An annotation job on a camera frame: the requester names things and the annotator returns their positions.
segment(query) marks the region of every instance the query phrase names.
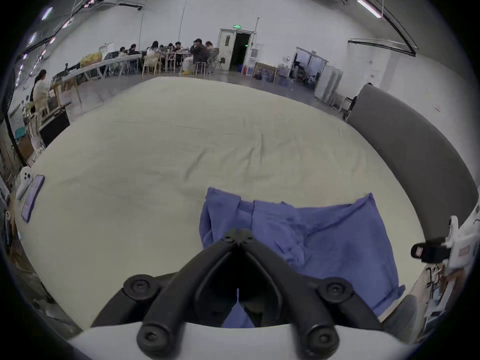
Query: gray headboard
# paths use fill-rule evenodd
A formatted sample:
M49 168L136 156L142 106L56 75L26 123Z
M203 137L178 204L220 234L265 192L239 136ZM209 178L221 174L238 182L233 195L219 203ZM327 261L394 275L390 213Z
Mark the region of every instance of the gray headboard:
M348 123L378 152L417 212L425 239L448 235L450 216L461 225L478 200L459 153L426 118L392 95L365 85Z

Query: phone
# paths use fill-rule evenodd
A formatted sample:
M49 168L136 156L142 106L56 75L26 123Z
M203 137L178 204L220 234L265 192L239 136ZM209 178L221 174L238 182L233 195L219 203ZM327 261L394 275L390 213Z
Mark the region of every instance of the phone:
M30 188L27 192L27 197L25 198L25 203L21 209L21 218L28 223L30 221L30 216L32 215L33 206L35 205L35 200L39 194L40 188L42 188L43 182L45 181L45 176L36 175L30 184Z

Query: fan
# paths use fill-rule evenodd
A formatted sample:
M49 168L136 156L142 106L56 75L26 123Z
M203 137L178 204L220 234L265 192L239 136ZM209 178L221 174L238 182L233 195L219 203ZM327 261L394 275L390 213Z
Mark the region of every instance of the fan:
M3 98L1 101L0 124L3 122L3 120L5 120L5 123L7 124L8 135L11 140L11 144L13 145L13 148L15 149L15 152L18 158L20 159L21 165L23 165L24 167L27 167L28 164L25 161L22 154L20 153L20 150L18 149L17 142L15 141L15 137L12 132L12 127L10 126L10 119L8 117L8 110L10 108L10 104L12 103L12 98L14 97L14 90L15 90L15 70L12 69L10 76L8 78L5 94L3 95Z

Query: mattress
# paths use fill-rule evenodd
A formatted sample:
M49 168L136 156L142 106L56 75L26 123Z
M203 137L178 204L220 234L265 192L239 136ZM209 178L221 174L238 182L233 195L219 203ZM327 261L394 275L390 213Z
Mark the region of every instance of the mattress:
M72 123L32 170L45 183L30 222L16 218L21 242L82 329L129 276L178 271L201 251L210 186L294 207L372 193L399 284L408 292L423 270L410 257L424 240L417 215L369 143L336 117L253 88L183 77L143 82Z

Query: yellow bag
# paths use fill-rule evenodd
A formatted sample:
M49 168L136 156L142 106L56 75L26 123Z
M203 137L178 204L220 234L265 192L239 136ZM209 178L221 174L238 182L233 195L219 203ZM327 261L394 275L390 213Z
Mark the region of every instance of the yellow bag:
M87 67L87 65L98 63L102 61L102 52L91 53L85 56L80 61L80 68Z

